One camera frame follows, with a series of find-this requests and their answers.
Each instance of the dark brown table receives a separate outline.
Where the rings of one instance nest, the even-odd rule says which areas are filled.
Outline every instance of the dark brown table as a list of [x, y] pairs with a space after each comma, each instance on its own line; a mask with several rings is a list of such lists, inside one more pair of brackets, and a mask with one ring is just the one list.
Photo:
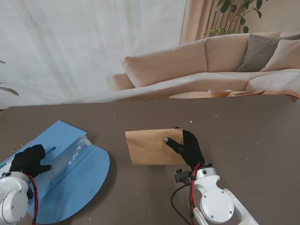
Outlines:
[[[85, 130], [111, 157], [108, 177], [88, 205], [59, 224], [183, 225], [170, 205], [178, 168], [132, 165], [125, 131], [181, 127], [260, 225], [300, 224], [300, 106], [286, 96], [168, 99], [24, 106], [0, 118], [1, 161], [61, 120]], [[188, 217], [188, 190], [175, 205]], [[31, 224], [27, 216], [21, 224]]]

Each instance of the wooden bowl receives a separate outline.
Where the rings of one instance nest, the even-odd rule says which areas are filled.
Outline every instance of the wooden bowl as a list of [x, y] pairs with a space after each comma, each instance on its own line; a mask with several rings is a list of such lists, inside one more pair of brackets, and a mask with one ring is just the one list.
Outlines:
[[236, 96], [251, 96], [251, 95], [262, 95], [266, 90], [251, 90], [251, 91], [246, 91], [243, 93], [238, 93], [233, 95], [234, 97]]
[[230, 95], [231, 90], [208, 90], [211, 97], [227, 97]]

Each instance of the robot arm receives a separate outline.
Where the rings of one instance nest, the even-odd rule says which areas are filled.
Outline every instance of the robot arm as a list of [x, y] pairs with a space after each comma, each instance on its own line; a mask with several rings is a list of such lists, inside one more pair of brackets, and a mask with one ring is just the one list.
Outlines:
[[229, 190], [222, 190], [217, 186], [220, 177], [211, 164], [205, 165], [198, 140], [192, 133], [183, 130], [183, 145], [171, 138], [165, 138], [164, 141], [176, 153], [181, 154], [191, 169], [196, 171], [196, 176], [193, 176], [191, 171], [178, 170], [175, 180], [185, 184], [191, 182], [192, 188], [201, 192], [200, 204], [193, 210], [200, 225], [208, 225], [207, 221], [215, 224], [226, 223], [232, 218], [234, 211], [239, 216], [239, 225], [258, 225]]
[[213, 167], [201, 168], [197, 172], [195, 189], [202, 197], [198, 207], [194, 208], [194, 215], [200, 225], [208, 225], [206, 220], [222, 224], [227, 222], [236, 212], [239, 225], [258, 225], [240, 201], [227, 189], [220, 189], [217, 182], [220, 177]]
[[25, 217], [29, 182], [22, 172], [8, 172], [0, 178], [0, 225], [15, 224]]
[[15, 224], [26, 215], [28, 200], [33, 197], [30, 179], [52, 168], [40, 164], [44, 157], [41, 144], [15, 154], [9, 172], [0, 178], [0, 225]]

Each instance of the rubber band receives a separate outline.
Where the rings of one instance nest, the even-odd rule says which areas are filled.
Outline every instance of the rubber band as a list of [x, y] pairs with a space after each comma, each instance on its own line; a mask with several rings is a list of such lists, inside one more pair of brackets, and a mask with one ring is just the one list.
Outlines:
[[11, 150], [13, 153], [16, 153], [17, 151], [21, 150], [22, 148], [24, 148], [23, 145], [19, 144], [19, 145], [16, 145], [15, 147], [13, 147], [13, 149]]

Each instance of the black glove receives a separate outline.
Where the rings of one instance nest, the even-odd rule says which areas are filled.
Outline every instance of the black glove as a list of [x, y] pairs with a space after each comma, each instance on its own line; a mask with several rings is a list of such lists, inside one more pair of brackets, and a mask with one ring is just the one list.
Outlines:
[[52, 169], [51, 165], [41, 165], [41, 160], [45, 158], [45, 155], [45, 149], [41, 144], [29, 147], [15, 155], [9, 171], [22, 172], [26, 175], [36, 177]]
[[173, 139], [165, 138], [165, 143], [176, 153], [181, 154], [184, 161], [194, 169], [198, 163], [204, 166], [205, 160], [201, 153], [197, 138], [191, 132], [183, 130], [183, 144], [179, 144]]

